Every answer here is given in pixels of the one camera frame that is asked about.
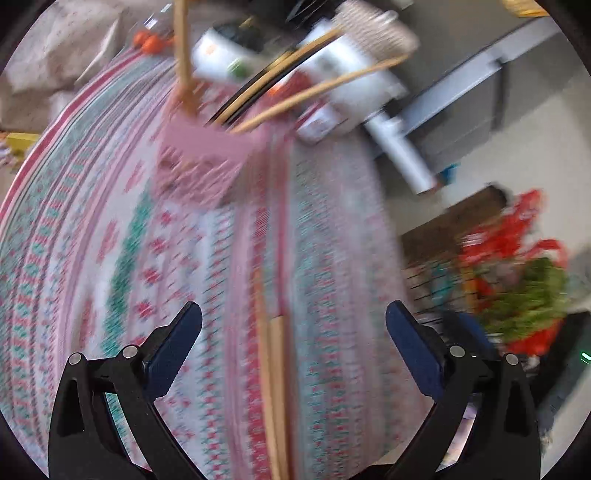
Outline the red goji jar tall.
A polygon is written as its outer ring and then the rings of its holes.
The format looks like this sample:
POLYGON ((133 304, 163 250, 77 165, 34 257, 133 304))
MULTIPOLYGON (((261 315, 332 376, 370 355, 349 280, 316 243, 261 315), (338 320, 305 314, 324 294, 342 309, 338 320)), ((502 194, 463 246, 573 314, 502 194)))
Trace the red goji jar tall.
POLYGON ((307 73, 296 70, 288 74, 286 78, 281 79, 279 83, 273 85, 266 92, 266 101, 270 105, 276 105, 297 93, 311 88, 312 85, 314 85, 314 80, 307 73))

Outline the grey refrigerator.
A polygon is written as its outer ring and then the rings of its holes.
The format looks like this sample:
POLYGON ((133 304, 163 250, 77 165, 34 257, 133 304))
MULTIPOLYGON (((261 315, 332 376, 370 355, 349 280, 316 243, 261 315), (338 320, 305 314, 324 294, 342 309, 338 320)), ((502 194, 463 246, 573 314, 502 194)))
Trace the grey refrigerator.
POLYGON ((552 60, 564 46, 554 20, 528 20, 443 74, 401 113, 377 114, 366 128, 394 161, 452 164, 563 85, 552 60))

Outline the red labelled jar short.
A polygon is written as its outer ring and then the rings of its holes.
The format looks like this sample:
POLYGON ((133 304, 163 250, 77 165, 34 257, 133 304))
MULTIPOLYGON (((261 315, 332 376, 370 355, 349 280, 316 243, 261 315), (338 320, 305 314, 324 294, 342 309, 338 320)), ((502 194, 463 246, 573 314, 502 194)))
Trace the red labelled jar short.
POLYGON ((307 144, 317 144, 345 122, 346 117, 332 103, 318 100, 295 122, 295 135, 307 144))

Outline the pink utensil holder box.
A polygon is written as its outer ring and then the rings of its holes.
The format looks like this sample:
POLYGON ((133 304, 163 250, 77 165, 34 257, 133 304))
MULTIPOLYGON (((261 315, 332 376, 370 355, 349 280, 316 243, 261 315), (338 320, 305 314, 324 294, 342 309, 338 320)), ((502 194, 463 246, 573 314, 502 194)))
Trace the pink utensil holder box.
POLYGON ((200 209, 217 207, 256 154, 249 137, 206 126, 182 111, 166 119, 159 138, 155 192, 200 209))

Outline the woven rattan lid basket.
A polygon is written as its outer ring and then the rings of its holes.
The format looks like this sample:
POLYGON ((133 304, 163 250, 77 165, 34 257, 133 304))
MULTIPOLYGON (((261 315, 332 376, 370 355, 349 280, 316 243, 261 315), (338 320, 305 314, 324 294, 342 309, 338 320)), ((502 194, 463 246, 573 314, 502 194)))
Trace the woven rattan lid basket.
POLYGON ((366 1, 342 2, 335 9, 332 25, 379 61, 411 55, 420 46, 418 36, 395 11, 383 11, 366 1))

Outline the orange fruit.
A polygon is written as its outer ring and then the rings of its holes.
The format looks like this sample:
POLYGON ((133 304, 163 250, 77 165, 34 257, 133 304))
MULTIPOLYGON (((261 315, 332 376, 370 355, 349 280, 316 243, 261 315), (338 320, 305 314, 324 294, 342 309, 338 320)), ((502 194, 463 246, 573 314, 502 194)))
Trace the orange fruit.
POLYGON ((157 55, 174 44, 174 37, 163 37, 148 30, 138 30, 132 36, 132 46, 143 54, 157 55))

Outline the green squash in bowl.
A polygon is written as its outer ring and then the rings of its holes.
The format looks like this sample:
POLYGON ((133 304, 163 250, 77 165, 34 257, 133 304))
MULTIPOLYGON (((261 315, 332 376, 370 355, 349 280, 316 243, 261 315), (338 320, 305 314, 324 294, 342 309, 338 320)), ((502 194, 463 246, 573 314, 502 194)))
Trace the green squash in bowl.
POLYGON ((243 83, 266 67, 266 56, 230 40, 221 33, 222 27, 231 33, 238 29, 232 23, 209 27, 191 47, 193 73, 208 80, 243 83))

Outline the patterned red green tablecloth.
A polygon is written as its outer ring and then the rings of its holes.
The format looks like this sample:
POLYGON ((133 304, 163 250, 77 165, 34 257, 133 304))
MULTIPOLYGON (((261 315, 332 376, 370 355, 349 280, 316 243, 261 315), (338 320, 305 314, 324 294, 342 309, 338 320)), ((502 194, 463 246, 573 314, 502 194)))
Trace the patterned red green tablecloth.
POLYGON ((286 321, 295 479, 347 479, 429 404, 388 335, 407 295, 360 134, 308 147, 287 122, 201 211, 156 187, 169 58, 116 57, 47 128, 1 208, 1 411, 41 469, 68 356, 116 355, 189 301, 204 324, 157 408, 211 479, 266 479, 256 293, 286 321))

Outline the floral cloth on table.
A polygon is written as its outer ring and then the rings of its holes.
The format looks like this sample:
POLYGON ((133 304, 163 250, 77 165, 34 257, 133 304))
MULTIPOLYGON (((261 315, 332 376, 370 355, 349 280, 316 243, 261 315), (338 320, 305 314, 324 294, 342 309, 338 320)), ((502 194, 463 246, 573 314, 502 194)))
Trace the floral cloth on table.
POLYGON ((1 73, 1 128, 42 132, 118 54, 132 24, 126 1, 57 1, 1 73))

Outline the wooden chopstick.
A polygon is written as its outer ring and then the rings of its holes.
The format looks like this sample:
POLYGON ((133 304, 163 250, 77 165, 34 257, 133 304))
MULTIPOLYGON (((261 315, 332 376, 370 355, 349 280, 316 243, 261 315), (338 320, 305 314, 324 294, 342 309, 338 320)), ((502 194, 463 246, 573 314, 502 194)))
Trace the wooden chopstick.
POLYGON ((280 479, 290 479, 287 432, 287 354, 283 316, 270 321, 270 374, 276 462, 280 479))
POLYGON ((277 453, 276 425, 273 415, 273 386, 270 372, 269 321, 264 306, 263 280, 259 268, 253 271, 254 320, 256 320, 257 354, 259 355, 259 382, 263 403, 263 424, 266 431, 267 455, 270 461, 270 475, 273 480, 281 479, 280 455, 277 453))
POLYGON ((177 99, 181 109, 188 115, 195 116, 198 101, 194 95, 194 81, 192 64, 190 61, 188 24, 188 1, 175 0, 173 13, 174 55, 176 59, 177 99))

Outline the white electric pot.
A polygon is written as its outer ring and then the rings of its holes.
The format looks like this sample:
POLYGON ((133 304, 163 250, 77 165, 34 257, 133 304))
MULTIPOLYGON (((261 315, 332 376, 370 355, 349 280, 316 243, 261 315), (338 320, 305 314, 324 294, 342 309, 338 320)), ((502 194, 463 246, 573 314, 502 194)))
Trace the white electric pot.
MULTIPOLYGON (((301 64, 315 82, 335 79, 378 63, 373 53, 346 34, 301 64)), ((403 132, 404 121, 386 112, 386 105, 408 94, 407 87, 390 70, 373 73, 329 92, 329 100, 345 113, 342 134, 363 126, 380 150, 394 164, 410 189, 423 194, 438 185, 435 174, 403 132)))

